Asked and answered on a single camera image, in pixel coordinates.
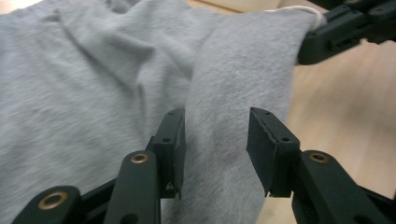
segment white cable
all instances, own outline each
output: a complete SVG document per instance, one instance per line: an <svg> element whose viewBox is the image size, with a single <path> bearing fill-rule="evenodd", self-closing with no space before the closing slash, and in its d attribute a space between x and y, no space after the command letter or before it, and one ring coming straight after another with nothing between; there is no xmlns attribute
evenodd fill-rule
<svg viewBox="0 0 396 224"><path fill-rule="evenodd" d="M320 26L327 24L326 18L323 16L323 14L321 14L321 12L319 12L318 10L316 10L312 7L292 6L292 7L282 7L282 8L275 9L275 10L264 10L264 11L265 12L275 12L275 11L279 11L279 10L283 10L283 9L294 9L294 10L306 11L306 12L316 15L317 17L315 19L315 23L312 24L312 26L309 28L309 31L314 31L314 30L318 29Z"/></svg>

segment metal screw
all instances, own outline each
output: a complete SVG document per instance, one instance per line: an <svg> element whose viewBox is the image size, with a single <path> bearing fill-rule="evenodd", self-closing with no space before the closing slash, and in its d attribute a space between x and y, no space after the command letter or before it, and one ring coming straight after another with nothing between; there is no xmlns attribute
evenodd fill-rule
<svg viewBox="0 0 396 224"><path fill-rule="evenodd" d="M131 158L131 162L136 163L136 164L142 163L142 162L145 162L148 160L149 160L149 156L146 154L143 154L143 153L136 154L136 155L132 156L132 158Z"/></svg>
<svg viewBox="0 0 396 224"><path fill-rule="evenodd" d="M317 152L313 152L309 155L309 158L313 161L317 161L317 162L329 162L329 157L324 155L324 154L320 154Z"/></svg>
<svg viewBox="0 0 396 224"><path fill-rule="evenodd" d="M64 203L67 199L67 193L64 191L56 191L53 192L38 203L38 208L41 210L50 210Z"/></svg>

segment wooden floor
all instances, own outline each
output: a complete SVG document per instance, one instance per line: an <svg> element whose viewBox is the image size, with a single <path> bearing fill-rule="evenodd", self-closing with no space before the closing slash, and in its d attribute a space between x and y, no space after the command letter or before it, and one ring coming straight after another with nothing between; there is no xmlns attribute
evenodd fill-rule
<svg viewBox="0 0 396 224"><path fill-rule="evenodd" d="M0 13L36 0L0 0ZM221 7L193 0L194 6ZM299 4L285 0L281 5ZM296 66L288 127L302 150L333 155L359 184L387 197L396 189L396 43L363 43L328 61ZM290 199L267 199L258 223L295 223Z"/></svg>

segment gray cloth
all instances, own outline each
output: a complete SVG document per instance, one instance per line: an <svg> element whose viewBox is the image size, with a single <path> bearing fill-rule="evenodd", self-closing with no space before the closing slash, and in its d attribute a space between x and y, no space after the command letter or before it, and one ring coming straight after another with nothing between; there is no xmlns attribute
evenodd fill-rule
<svg viewBox="0 0 396 224"><path fill-rule="evenodd" d="M246 153L251 106L284 119L314 16L225 16L180 0L46 0L0 16L0 223L37 193L85 193L186 106L182 201L163 223L254 223L262 185Z"/></svg>

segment gray t-shirt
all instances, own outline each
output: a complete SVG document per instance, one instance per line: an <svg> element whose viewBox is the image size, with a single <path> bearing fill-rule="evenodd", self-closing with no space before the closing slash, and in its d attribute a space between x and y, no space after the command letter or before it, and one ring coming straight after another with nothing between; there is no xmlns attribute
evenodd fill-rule
<svg viewBox="0 0 396 224"><path fill-rule="evenodd" d="M186 107L183 199L163 223L254 223L264 200L248 113L284 119L314 21L285 9L232 16L181 0L45 0L0 16L0 223L37 193L85 193Z"/></svg>

